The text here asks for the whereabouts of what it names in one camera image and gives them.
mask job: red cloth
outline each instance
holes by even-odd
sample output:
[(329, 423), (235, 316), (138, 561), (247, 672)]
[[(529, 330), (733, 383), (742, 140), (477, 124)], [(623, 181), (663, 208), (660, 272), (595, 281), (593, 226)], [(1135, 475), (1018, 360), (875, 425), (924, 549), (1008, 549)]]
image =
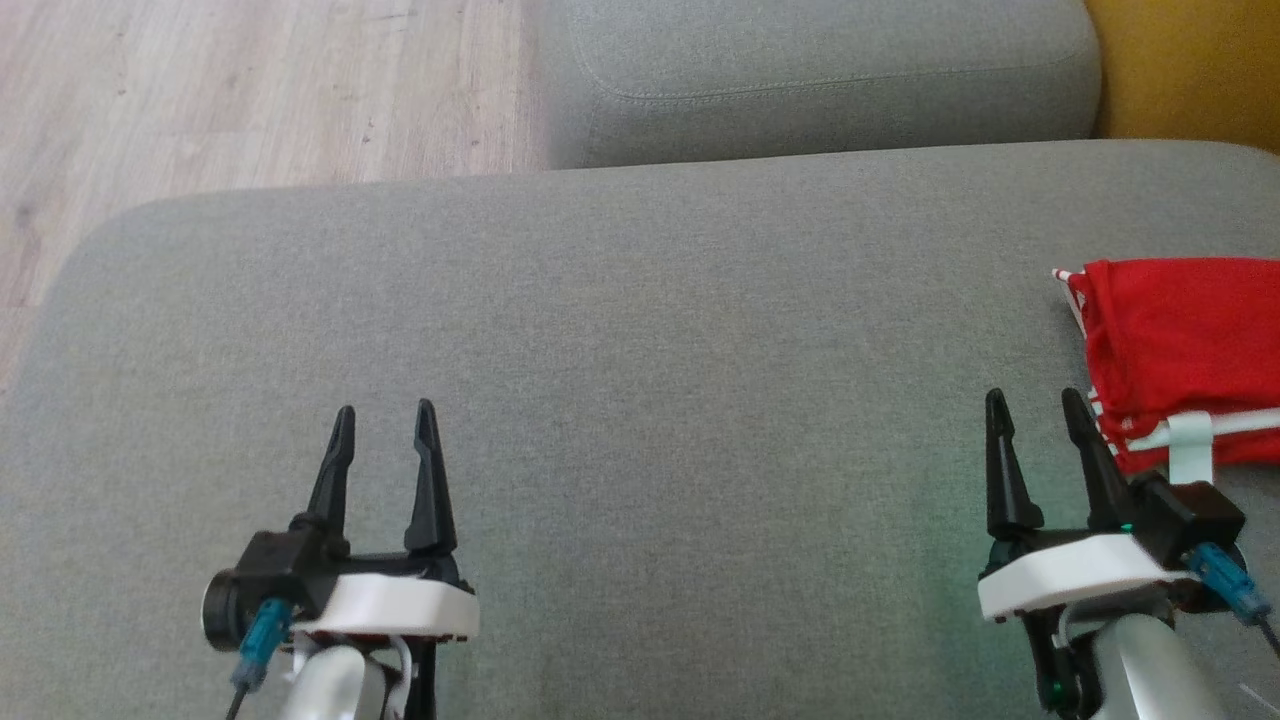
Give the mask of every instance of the red cloth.
[[(1167, 460), (1167, 450), (1130, 452), (1124, 441), (1169, 415), (1280, 407), (1280, 261), (1098, 260), (1068, 286), (1083, 305), (1098, 425), (1124, 471)], [(1280, 430), (1221, 436), (1213, 459), (1280, 462)]]

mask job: gray couch cushion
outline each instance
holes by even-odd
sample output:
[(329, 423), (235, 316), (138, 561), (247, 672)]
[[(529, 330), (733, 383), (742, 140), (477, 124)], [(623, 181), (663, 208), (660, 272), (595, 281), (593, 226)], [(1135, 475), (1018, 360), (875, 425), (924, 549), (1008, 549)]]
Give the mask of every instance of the gray couch cushion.
[(548, 0), (553, 167), (1084, 137), (1079, 0)]
[[(1036, 716), (1021, 630), (978, 611), (983, 395), (1080, 523), (1048, 268), (1276, 255), (1277, 199), (1262, 152), (1078, 142), (132, 211), (69, 261), (0, 420), (0, 716), (220, 716), (205, 582), (306, 502), (344, 402), (348, 536), (398, 547), (420, 396), (483, 602), (443, 719)], [(1280, 478), (1224, 486), (1280, 597)], [(1238, 717), (1236, 683), (1280, 700), (1260, 638), (1183, 626)]]

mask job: black cable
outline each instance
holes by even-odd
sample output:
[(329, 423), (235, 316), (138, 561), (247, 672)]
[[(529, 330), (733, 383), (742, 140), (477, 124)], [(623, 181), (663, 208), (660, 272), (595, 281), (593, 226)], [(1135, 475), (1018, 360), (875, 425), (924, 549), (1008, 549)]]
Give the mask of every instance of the black cable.
[(246, 693), (248, 693), (248, 685), (236, 688), (236, 697), (232, 698), (232, 707), (227, 711), (227, 720), (236, 720), (236, 716), (239, 715), (239, 705), (244, 702)]
[(415, 641), (408, 648), (417, 676), (408, 685), (404, 720), (435, 720), (435, 643)]
[(1280, 660), (1280, 638), (1276, 638), (1276, 632), (1271, 629), (1271, 623), (1267, 623), (1266, 618), (1258, 618), (1258, 626), (1262, 628), (1262, 634), (1266, 635), (1267, 642), (1271, 643), (1271, 650), (1276, 652), (1276, 659)]

